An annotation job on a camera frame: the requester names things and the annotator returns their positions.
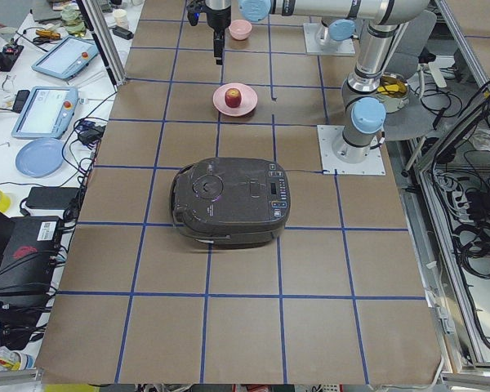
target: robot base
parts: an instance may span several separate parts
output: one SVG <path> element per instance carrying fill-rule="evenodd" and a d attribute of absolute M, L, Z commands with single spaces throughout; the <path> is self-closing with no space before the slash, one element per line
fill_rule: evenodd
<path fill-rule="evenodd" d="M 331 42 L 328 46 L 321 46 L 316 41 L 316 33 L 321 27 L 320 23 L 304 23 L 305 45 L 307 54 L 317 56 L 354 56 L 356 51 L 351 39 L 342 42 Z"/>
<path fill-rule="evenodd" d="M 360 163 L 347 163 L 339 159 L 332 150 L 332 143 L 343 132 L 343 126 L 318 125 L 321 166 L 326 174 L 355 174 L 361 176 L 384 176 L 385 166 L 379 149 L 368 150 L 368 156 Z M 376 145 L 374 137 L 371 145 Z"/>

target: white cup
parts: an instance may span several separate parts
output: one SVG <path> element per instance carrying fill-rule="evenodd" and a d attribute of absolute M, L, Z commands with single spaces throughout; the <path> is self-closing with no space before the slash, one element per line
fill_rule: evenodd
<path fill-rule="evenodd" d="M 129 29 L 129 21 L 127 20 L 127 11 L 116 9 L 113 11 L 113 16 L 117 26 L 123 27 L 124 29 Z"/>

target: blue plate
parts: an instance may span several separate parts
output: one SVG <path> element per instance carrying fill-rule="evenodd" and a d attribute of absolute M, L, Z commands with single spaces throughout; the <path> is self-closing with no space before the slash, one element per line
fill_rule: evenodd
<path fill-rule="evenodd" d="M 36 139 L 16 155 L 16 168 L 31 177 L 44 177 L 54 172 L 64 161 L 64 143 L 51 137 Z"/>

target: pink bowl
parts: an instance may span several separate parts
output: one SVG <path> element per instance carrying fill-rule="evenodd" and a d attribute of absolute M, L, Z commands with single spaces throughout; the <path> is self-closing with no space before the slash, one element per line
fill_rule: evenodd
<path fill-rule="evenodd" d="M 230 36 L 237 41 L 247 39 L 251 35 L 252 24 L 244 19 L 233 20 L 229 26 Z"/>

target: blue joint cap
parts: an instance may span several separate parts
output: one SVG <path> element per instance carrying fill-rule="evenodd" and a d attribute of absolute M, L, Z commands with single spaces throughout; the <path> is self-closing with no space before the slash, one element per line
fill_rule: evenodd
<path fill-rule="evenodd" d="M 385 106 L 376 98 L 362 98 L 354 104 L 351 118 L 358 131 L 371 135 L 383 127 L 386 118 Z"/>
<path fill-rule="evenodd" d="M 356 25 L 353 20 L 339 19 L 328 26 L 328 35 L 334 41 L 345 41 L 354 34 Z"/>
<path fill-rule="evenodd" d="M 259 22 L 269 15 L 270 0 L 238 0 L 243 18 L 249 22 Z"/>

